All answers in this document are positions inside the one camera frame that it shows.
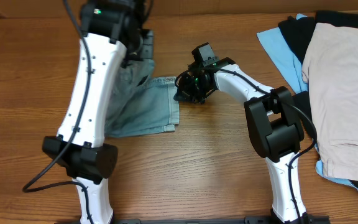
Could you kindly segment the light blue denim shorts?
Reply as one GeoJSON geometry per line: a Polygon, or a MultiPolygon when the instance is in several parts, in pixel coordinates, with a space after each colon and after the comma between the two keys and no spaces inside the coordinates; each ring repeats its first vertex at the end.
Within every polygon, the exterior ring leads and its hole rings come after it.
{"type": "Polygon", "coordinates": [[[175,77],[153,78],[151,59],[130,61],[120,68],[109,100],[104,133],[124,138],[172,132],[180,122],[180,105],[173,99],[175,77]]]}

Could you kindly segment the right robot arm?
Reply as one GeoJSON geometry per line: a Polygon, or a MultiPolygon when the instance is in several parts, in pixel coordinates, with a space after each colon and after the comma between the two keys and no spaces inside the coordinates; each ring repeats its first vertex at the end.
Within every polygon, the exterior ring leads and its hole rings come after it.
{"type": "Polygon", "coordinates": [[[194,62],[175,81],[174,99],[203,104],[219,90],[244,105],[250,142],[265,159],[273,191],[269,216],[245,217],[245,223],[309,223],[298,180],[303,127],[285,87],[272,88],[245,74],[230,58],[218,58],[208,43],[192,51],[194,62]]]}

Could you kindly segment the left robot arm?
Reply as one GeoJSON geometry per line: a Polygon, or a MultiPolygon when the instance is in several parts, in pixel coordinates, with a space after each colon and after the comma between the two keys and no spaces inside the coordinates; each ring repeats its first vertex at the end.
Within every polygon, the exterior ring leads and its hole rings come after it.
{"type": "Polygon", "coordinates": [[[57,134],[44,138],[42,150],[76,186],[79,223],[114,221],[108,179],[117,147],[104,142],[104,125],[119,69],[129,60],[152,55],[151,38],[143,28],[149,13],[142,0],[88,1],[75,24],[81,51],[73,93],[57,134]]]}

